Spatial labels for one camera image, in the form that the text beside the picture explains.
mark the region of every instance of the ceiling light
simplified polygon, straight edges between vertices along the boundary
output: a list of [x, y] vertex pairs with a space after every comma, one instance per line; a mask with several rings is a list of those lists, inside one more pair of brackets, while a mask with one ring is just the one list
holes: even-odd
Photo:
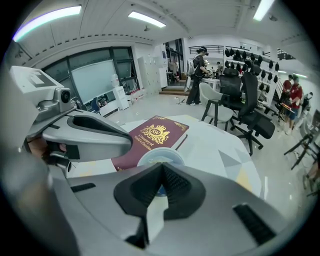
[[135, 19], [138, 19], [138, 20], [141, 20], [141, 21], [144, 21], [144, 22], [148, 22], [148, 23], [151, 23], [153, 25], [156, 25], [157, 27], [159, 28], [163, 28], [165, 27], [166, 25], [161, 23], [160, 21], [157, 21], [155, 20], [154, 18], [150, 18], [146, 15], [143, 15], [143, 14], [140, 14], [140, 13], [137, 13], [135, 11], [131, 12], [128, 17], [130, 18], [135, 18]]
[[307, 76], [303, 75], [303, 74], [297, 74], [297, 73], [293, 73], [294, 75], [298, 76], [298, 77], [302, 77], [302, 78], [307, 78]]
[[21, 27], [13, 36], [13, 41], [18, 42], [25, 34], [29, 33], [31, 30], [34, 30], [35, 28], [53, 21], [58, 18], [62, 18], [65, 16], [70, 15], [76, 15], [79, 14], [81, 10], [81, 6], [74, 6], [74, 7], [68, 7], [64, 9], [54, 10], [52, 12], [46, 13], [42, 16], [39, 16], [27, 24], [25, 24], [23, 27]]
[[261, 21], [263, 17], [266, 15], [266, 13], [269, 11], [274, 1], [275, 0], [261, 0], [253, 19], [256, 21]]

